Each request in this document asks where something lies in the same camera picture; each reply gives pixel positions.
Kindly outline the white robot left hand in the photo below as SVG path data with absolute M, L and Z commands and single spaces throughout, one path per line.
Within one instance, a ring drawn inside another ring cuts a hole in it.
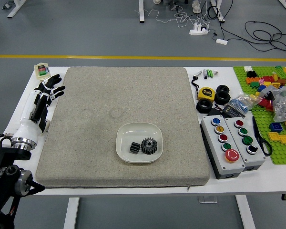
M 65 86 L 56 87 L 62 78 L 56 74 L 42 81 L 29 95 L 20 117 L 20 127 L 13 135 L 12 144 L 36 146 L 38 136 L 46 130 L 48 107 L 64 94 Z

